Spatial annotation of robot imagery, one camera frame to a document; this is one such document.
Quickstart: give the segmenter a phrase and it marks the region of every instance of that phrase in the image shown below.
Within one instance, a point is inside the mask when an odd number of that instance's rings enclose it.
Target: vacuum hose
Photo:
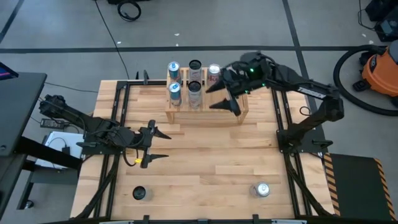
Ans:
[[[335,82],[336,87],[339,89],[340,94],[342,94],[347,100],[355,104],[356,106],[365,109],[367,111],[376,113],[376,114],[381,114],[385,116],[398,116],[398,110],[386,110],[383,108],[379,108],[377,106],[373,106],[370,104],[367,104],[363,102],[362,100],[358,99],[357,97],[353,96],[350,92],[347,91],[346,88],[344,88],[343,84],[341,84],[340,80],[340,70],[343,64],[346,62],[348,58],[350,58],[352,55],[358,53],[358,52],[363,52],[363,51],[368,51],[373,54],[383,54],[385,52],[384,48],[375,46],[375,45],[362,45],[357,47],[354,50],[350,50],[347,53],[345,53],[339,61],[337,61],[337,64],[335,66],[335,69],[333,71],[333,80]]]

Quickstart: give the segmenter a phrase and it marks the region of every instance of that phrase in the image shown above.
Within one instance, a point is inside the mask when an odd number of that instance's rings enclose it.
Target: orange vacuum cleaner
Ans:
[[[352,55],[364,52],[359,58],[363,66],[362,79],[353,84],[356,91],[372,89],[376,92],[391,97],[393,105],[398,107],[398,40],[395,40],[387,48],[375,45],[362,45],[345,53],[337,62],[333,72],[335,85],[340,93],[352,103],[368,111],[386,116],[398,116],[397,110],[386,110],[369,105],[349,93],[340,81],[340,69],[344,62]]]

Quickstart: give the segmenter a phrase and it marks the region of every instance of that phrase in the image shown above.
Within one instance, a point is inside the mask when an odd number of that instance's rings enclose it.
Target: black desk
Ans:
[[[80,168],[80,159],[22,137],[46,78],[44,73],[20,73],[19,78],[0,81],[0,219],[21,170],[34,170],[28,155]]]

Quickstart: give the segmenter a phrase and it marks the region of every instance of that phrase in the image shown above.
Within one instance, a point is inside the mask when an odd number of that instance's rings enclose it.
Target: yellow-black striped tape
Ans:
[[[331,161],[330,153],[326,153],[323,158],[325,161],[326,180],[328,182],[331,203],[333,204],[333,208],[335,209],[335,214],[340,216],[340,206],[338,205],[335,173],[333,172],[333,163]]]
[[[394,207],[392,206],[392,201],[390,198],[390,194],[388,192],[388,187],[387,187],[387,182],[386,182],[386,176],[384,175],[383,167],[381,165],[381,161],[379,159],[374,159],[377,163],[377,168],[379,169],[379,174],[380,174],[380,179],[381,179],[381,184],[383,185],[384,189],[384,195],[386,196],[387,200],[387,206],[389,208],[390,216],[392,221],[396,221],[397,217],[394,213]]]

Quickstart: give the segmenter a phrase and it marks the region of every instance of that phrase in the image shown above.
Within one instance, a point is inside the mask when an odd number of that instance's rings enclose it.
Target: black hose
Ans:
[[[335,85],[339,89],[341,95],[343,95],[347,100],[349,100],[350,102],[352,102],[353,104],[355,104],[356,106],[358,106],[364,110],[367,110],[367,111],[370,111],[370,112],[373,112],[376,114],[385,115],[385,116],[398,116],[398,110],[387,110],[387,109],[379,108],[377,106],[373,106],[373,105],[363,102],[362,100],[358,99],[357,97],[352,95],[350,92],[348,92],[347,89],[344,88],[343,84],[341,83],[341,80],[340,80],[341,67],[343,66],[343,64],[346,62],[346,60],[348,58],[350,58],[352,55],[354,55],[358,52],[362,52],[362,51],[368,51],[373,54],[383,54],[385,52],[385,48],[378,47],[375,45],[362,45],[362,46],[357,47],[354,50],[350,50],[347,53],[345,53],[339,59],[339,61],[337,61],[337,64],[333,71],[333,80],[335,81]]]
[[[121,8],[124,4],[132,4],[134,7],[136,7],[138,9],[138,15],[136,17],[131,17],[127,13],[123,12]],[[139,7],[139,5],[133,0],[124,0],[118,4],[118,13],[119,16],[125,21],[128,22],[136,21],[141,16],[141,7]]]

